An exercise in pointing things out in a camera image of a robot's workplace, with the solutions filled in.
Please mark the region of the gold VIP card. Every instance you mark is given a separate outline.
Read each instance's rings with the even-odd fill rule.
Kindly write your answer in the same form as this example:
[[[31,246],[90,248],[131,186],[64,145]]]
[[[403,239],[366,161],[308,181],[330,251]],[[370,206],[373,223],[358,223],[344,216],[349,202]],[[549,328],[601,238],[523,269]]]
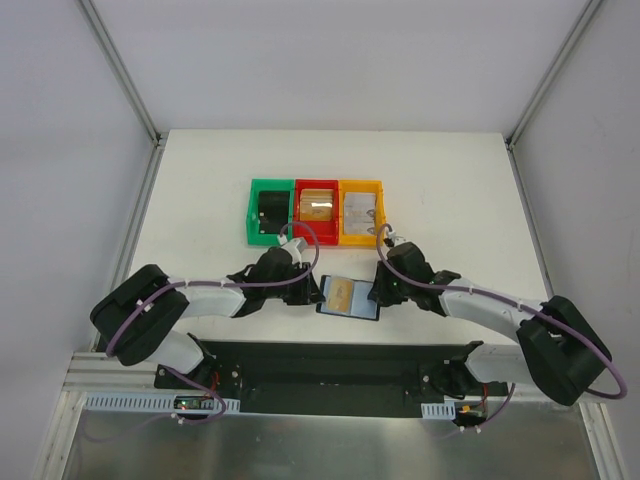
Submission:
[[[350,312],[354,282],[343,277],[331,277],[326,294],[326,309],[330,313],[347,314]]]

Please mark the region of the black card holder wallet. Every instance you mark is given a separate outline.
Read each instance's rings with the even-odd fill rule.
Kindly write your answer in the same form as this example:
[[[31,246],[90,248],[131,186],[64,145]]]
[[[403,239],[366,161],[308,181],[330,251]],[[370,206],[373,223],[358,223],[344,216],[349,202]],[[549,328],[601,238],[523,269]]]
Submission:
[[[320,290],[324,300],[316,305],[318,314],[378,321],[381,307],[368,298],[373,283],[334,275],[323,275]]]

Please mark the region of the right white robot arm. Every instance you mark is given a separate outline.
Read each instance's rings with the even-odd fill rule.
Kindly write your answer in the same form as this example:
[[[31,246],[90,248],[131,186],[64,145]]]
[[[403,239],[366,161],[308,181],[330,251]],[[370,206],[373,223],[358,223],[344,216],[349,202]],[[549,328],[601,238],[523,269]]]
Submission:
[[[533,384],[549,399],[571,406],[583,395],[617,399],[593,387],[612,367],[604,342],[566,297],[522,300],[480,287],[449,270],[435,271],[412,242],[384,242],[369,298],[387,308],[411,301],[441,317],[472,322],[519,345]]]

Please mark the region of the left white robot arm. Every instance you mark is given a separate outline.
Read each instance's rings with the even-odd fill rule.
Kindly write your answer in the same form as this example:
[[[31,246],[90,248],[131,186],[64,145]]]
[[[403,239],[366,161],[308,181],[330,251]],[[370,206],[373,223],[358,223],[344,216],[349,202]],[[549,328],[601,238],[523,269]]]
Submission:
[[[96,304],[90,320],[107,343],[105,353],[129,367],[149,361],[176,371],[188,388],[204,387],[212,356],[193,334],[175,329],[178,321],[202,316],[241,318],[266,301],[288,306],[325,300],[301,251],[289,243],[272,247],[244,269],[213,281],[173,281],[148,264]]]

